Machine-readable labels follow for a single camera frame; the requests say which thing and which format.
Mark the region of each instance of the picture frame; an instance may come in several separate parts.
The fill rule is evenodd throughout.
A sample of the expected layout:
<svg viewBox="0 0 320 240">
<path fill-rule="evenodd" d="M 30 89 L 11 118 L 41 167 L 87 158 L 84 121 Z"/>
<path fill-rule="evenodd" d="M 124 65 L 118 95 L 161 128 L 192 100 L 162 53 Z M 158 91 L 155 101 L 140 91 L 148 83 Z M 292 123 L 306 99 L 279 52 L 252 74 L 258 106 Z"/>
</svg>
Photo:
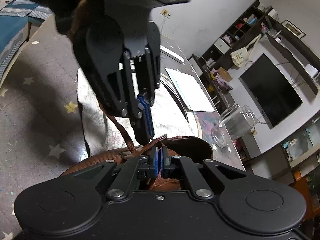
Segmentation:
<svg viewBox="0 0 320 240">
<path fill-rule="evenodd" d="M 285 20 L 281 23 L 284 27 L 286 27 L 290 32 L 297 36 L 298 39 L 302 39 L 306 34 L 300 30 L 297 26 L 295 26 L 289 20 Z"/>
</svg>

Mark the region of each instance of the white star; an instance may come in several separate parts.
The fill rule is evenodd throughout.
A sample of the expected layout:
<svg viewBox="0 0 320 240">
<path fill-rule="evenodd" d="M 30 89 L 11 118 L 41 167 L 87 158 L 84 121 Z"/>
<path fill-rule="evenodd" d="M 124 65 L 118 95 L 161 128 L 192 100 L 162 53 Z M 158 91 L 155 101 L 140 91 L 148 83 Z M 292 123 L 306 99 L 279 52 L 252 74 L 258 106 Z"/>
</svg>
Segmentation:
<svg viewBox="0 0 320 240">
<path fill-rule="evenodd" d="M 30 78 L 24 78 L 24 82 L 23 84 L 28 84 L 30 86 L 30 84 L 34 82 L 33 77 Z"/>
<path fill-rule="evenodd" d="M 57 159 L 60 158 L 60 153 L 63 153 L 65 151 L 65 149 L 60 148 L 60 143 L 58 143 L 55 147 L 52 147 L 51 145 L 49 145 L 49 147 L 49 156 L 56 156 Z"/>
<path fill-rule="evenodd" d="M 13 233 L 11 232 L 10 234 L 6 234 L 5 232 L 3 232 L 4 234 L 4 238 L 2 238 L 2 240 L 12 240 L 13 239 Z"/>
<path fill-rule="evenodd" d="M 7 92 L 7 89 L 2 89 L 0 92 L 0 96 L 4 97 L 4 94 Z"/>
</svg>

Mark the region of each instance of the table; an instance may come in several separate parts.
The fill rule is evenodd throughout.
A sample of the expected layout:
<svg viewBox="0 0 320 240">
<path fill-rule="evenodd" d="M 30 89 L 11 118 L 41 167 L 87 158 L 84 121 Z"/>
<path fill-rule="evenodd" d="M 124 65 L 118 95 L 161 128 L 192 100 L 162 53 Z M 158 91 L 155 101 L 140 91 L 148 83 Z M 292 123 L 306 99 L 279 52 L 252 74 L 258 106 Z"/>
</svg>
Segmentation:
<svg viewBox="0 0 320 240">
<path fill-rule="evenodd" d="M 212 103 L 212 106 L 215 109 L 215 112 L 194 112 L 196 115 L 196 118 L 199 121 L 201 131 L 202 131 L 202 139 L 208 142 L 212 149 L 213 149 L 213 159 L 227 164 L 229 166 L 235 167 L 240 170 L 245 170 L 244 166 L 241 162 L 241 159 L 239 157 L 239 154 L 233 145 L 230 135 L 228 134 L 228 131 L 225 129 L 225 134 L 229 139 L 230 143 L 224 147 L 224 148 L 219 148 L 215 145 L 212 136 L 211 136 L 211 129 L 213 128 L 213 124 L 217 122 L 220 118 L 220 115 L 214 106 L 213 102 L 211 101 L 211 98 L 205 89 L 204 85 L 202 84 L 200 78 L 196 74 L 195 70 L 192 68 L 190 63 L 188 62 L 187 58 L 185 55 L 182 53 L 181 49 L 179 46 L 169 37 L 165 35 L 161 35 L 161 45 L 170 49 L 174 53 L 178 54 L 180 57 L 184 59 L 184 63 L 181 64 L 180 62 L 174 60 L 173 58 L 169 57 L 167 54 L 161 52 L 161 69 L 160 72 L 165 75 L 166 77 L 169 78 L 169 75 L 167 74 L 165 68 L 171 68 L 174 70 L 179 70 L 180 72 L 183 72 L 185 74 L 189 74 L 194 76 L 198 84 L 201 86 L 203 92 L 206 94 L 207 98 L 209 101 Z"/>
</svg>

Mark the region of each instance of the star pattern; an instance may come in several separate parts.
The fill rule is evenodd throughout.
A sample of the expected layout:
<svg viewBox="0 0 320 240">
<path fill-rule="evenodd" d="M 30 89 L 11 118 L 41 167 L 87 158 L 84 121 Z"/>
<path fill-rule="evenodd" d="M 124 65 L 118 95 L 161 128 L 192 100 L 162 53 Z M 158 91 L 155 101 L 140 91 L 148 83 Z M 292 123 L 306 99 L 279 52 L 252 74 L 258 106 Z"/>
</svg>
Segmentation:
<svg viewBox="0 0 320 240">
<path fill-rule="evenodd" d="M 76 112 L 75 109 L 78 107 L 78 105 L 70 101 L 70 103 L 65 105 L 64 107 L 67 109 L 68 114 L 70 114 Z"/>
<path fill-rule="evenodd" d="M 4 97 L 4 94 L 8 91 L 8 89 L 2 89 L 0 92 L 0 96 Z"/>
<path fill-rule="evenodd" d="M 30 77 L 30 78 L 24 78 L 24 82 L 23 84 L 27 84 L 30 86 L 31 83 L 33 83 L 34 80 L 33 80 L 33 77 Z"/>
<path fill-rule="evenodd" d="M 2 240 L 12 240 L 13 239 L 13 233 L 11 232 L 10 234 L 6 234 L 5 232 L 3 232 L 4 234 L 4 238 L 2 238 Z"/>
<path fill-rule="evenodd" d="M 60 153 L 63 153 L 65 149 L 60 148 L 60 143 L 58 143 L 55 147 L 49 145 L 50 147 L 50 152 L 49 156 L 56 156 L 57 159 L 60 158 Z"/>
</svg>

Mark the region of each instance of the television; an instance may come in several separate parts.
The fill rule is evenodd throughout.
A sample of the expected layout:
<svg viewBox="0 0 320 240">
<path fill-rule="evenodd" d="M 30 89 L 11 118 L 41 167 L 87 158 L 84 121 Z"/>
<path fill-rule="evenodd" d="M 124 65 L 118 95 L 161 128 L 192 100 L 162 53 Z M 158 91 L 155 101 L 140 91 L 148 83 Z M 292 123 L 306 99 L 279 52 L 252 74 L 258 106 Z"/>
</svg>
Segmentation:
<svg viewBox="0 0 320 240">
<path fill-rule="evenodd" d="M 272 126 L 276 126 L 301 104 L 292 85 L 263 54 L 240 77 L 247 85 Z"/>
</svg>

